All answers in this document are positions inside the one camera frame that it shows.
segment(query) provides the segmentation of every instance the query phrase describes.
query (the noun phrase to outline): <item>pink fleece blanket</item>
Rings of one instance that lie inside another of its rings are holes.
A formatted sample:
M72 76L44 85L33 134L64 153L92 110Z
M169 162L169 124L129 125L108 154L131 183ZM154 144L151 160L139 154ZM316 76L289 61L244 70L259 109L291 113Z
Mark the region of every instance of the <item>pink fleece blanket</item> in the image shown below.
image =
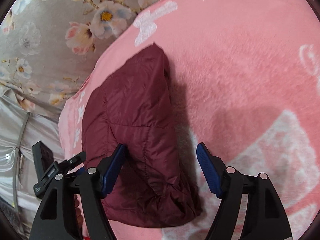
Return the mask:
M219 201L195 158L198 142L241 173L267 173L294 239L320 208L320 23L305 0L162 0L143 11L98 60L59 122L65 157L81 151L92 91L155 42L167 54L178 146L204 212L177 228L111 222L119 240L204 239ZM238 239L244 208L233 239Z

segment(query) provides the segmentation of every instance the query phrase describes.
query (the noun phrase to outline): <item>floral fabric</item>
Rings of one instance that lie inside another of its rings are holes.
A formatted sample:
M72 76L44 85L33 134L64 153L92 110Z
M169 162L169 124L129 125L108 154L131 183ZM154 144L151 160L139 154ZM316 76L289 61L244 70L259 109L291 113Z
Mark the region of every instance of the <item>floral fabric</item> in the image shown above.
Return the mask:
M0 95L58 117L106 48L159 0L16 0L0 25Z

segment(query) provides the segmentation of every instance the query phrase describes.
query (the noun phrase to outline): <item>blue gripper pad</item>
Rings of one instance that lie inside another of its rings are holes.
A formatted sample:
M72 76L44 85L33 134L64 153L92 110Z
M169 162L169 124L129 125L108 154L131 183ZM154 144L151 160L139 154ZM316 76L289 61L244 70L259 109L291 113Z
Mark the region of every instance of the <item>blue gripper pad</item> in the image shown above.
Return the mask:
M221 198L223 191L220 176L212 163L211 155L204 143L200 143L197 146L196 154L211 193L215 194L217 198Z
M121 167L125 161L125 155L127 152L127 147L123 144L119 144L116 150L113 152L111 157L105 158L107 162L109 162L109 166L102 177L102 187L101 187L101 195L105 198L108 194L110 194L113 190L113 187L116 183L118 175L120 173Z

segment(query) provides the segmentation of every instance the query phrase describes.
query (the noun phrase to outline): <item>metal screw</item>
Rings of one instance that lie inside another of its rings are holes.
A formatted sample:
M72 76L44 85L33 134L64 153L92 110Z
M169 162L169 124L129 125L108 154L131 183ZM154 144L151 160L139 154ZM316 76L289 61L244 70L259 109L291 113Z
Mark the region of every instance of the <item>metal screw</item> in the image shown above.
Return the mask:
M97 169L93 168L93 167L88 169L89 174L94 174L96 171L97 171Z
M265 173L260 173L260 178L261 178L261 179L267 179L267 178L268 178L268 175L265 174Z
M56 180L60 180L60 179L62 179L62 178L63 178L63 175L62 175L62 174L57 174L56 177L55 177Z
M236 170L235 170L234 167L227 167L227 172L228 172L228 173L235 173Z

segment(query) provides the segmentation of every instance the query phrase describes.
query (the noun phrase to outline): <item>maroon puffer jacket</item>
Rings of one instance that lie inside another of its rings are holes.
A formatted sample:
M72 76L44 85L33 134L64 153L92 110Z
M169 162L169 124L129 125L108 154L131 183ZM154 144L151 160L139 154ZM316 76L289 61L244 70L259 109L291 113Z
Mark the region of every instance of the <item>maroon puffer jacket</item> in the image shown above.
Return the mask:
M102 200L111 220L160 228L201 213L196 187L179 165L169 76L168 59L154 44L109 76L88 101L82 121L85 166L97 166L118 143L130 152L113 192Z

